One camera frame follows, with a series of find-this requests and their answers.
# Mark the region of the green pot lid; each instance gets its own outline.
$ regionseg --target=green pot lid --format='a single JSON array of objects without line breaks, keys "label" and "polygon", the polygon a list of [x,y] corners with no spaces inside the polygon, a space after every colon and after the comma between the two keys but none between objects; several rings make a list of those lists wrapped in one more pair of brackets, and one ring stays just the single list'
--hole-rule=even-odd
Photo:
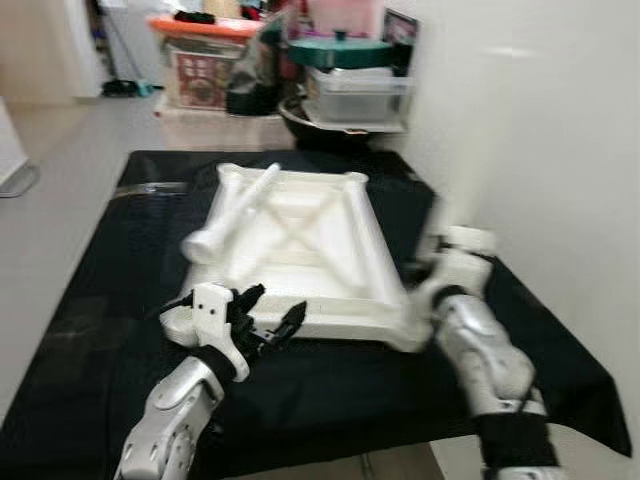
[{"label": "green pot lid", "polygon": [[391,65],[390,43],[363,38],[302,38],[289,43],[289,59],[316,68],[374,68]]}]

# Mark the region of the white foam tray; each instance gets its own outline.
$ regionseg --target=white foam tray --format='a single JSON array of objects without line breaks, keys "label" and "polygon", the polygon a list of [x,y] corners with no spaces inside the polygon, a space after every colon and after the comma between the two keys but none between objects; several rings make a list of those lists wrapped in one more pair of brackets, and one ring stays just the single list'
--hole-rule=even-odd
[{"label": "white foam tray", "polygon": [[[221,183],[207,223],[264,173],[233,164],[218,171]],[[200,282],[239,291],[262,283],[267,293],[252,310],[261,328],[274,328],[289,307],[306,300],[308,315],[299,337],[420,349],[427,327],[411,311],[366,194],[367,180],[360,173],[279,172],[268,193],[225,238],[216,260],[192,264],[182,293]],[[188,315],[186,308],[163,315],[170,338],[180,337]]]}]

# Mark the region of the orange lid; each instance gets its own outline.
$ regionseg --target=orange lid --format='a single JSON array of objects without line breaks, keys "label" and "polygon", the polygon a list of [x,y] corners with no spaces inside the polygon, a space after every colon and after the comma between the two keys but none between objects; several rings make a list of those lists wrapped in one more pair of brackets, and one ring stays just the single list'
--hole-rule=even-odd
[{"label": "orange lid", "polygon": [[149,17],[147,22],[154,30],[166,34],[197,34],[232,38],[246,42],[264,25],[262,22],[237,18],[216,18],[213,25],[205,23],[178,22],[171,15]]}]

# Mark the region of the black tablecloth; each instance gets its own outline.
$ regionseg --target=black tablecloth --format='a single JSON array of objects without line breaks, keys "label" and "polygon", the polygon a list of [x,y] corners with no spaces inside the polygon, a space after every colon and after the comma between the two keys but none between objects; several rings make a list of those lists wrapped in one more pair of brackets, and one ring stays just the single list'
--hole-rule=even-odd
[{"label": "black tablecloth", "polygon": [[[3,471],[35,478],[44,468],[49,478],[71,478],[113,468],[149,391],[186,355],[157,322],[141,319],[180,290],[188,264],[179,244],[207,215],[216,165],[274,161],[287,170],[368,174],[371,203],[403,272],[434,195],[395,154],[136,152],[120,186],[185,182],[186,191],[159,189],[109,204],[5,421]],[[551,421],[630,455],[607,371],[500,261],[486,296],[535,363]],[[193,478],[472,433],[454,372],[434,345],[403,354],[347,341],[294,341],[232,389],[215,422],[203,433]]]}]

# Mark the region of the floor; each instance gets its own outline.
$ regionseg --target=floor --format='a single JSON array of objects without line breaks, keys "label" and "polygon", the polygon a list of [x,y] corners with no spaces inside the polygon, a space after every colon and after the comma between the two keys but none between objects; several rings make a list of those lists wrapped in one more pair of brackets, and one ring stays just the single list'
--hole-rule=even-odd
[{"label": "floor", "polygon": [[[26,152],[40,167],[41,179],[23,197],[0,201],[0,425],[129,153],[185,148],[191,141],[188,121],[179,122],[179,144],[166,135],[162,129],[166,123],[153,115],[159,100],[156,94],[147,99],[103,99],[94,105],[10,109]],[[268,137],[266,143],[258,139],[246,148],[291,145],[282,129],[268,128],[270,133],[263,135]],[[200,135],[193,148],[237,150],[242,146],[238,139],[246,138],[220,133]],[[429,445],[419,444],[242,478],[443,477]]]}]

